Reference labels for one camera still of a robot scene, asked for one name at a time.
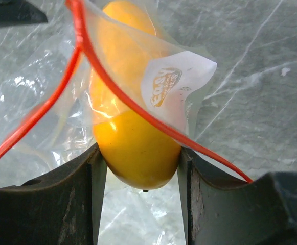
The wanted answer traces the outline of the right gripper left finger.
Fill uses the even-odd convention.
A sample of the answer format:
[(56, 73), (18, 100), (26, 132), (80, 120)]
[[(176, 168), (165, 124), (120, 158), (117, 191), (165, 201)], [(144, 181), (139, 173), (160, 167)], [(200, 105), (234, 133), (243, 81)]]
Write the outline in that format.
[(95, 144), (21, 186), (0, 188), (0, 244), (97, 244), (106, 172)]

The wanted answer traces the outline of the fake orange mango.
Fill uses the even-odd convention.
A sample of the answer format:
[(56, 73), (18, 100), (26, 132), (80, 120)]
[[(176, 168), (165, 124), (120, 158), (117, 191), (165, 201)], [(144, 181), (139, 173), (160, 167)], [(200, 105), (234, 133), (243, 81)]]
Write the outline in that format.
[[(114, 72), (122, 81), (134, 82), (139, 89), (151, 56), (123, 31), (102, 24), (99, 33)], [(166, 185), (176, 172), (180, 145), (123, 104), (94, 70), (90, 78), (94, 136), (110, 170), (137, 189)]]

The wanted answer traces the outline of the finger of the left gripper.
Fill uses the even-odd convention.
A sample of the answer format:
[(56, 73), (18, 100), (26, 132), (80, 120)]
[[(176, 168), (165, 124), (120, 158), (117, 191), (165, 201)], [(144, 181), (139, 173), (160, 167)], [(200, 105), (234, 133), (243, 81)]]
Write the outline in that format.
[(0, 1), (0, 28), (47, 22), (46, 14), (29, 1)]

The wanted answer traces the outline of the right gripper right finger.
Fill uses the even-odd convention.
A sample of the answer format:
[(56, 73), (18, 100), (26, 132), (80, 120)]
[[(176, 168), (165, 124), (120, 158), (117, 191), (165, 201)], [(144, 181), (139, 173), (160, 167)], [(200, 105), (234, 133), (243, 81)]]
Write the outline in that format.
[(186, 244), (297, 244), (297, 172), (246, 183), (183, 148), (177, 175)]

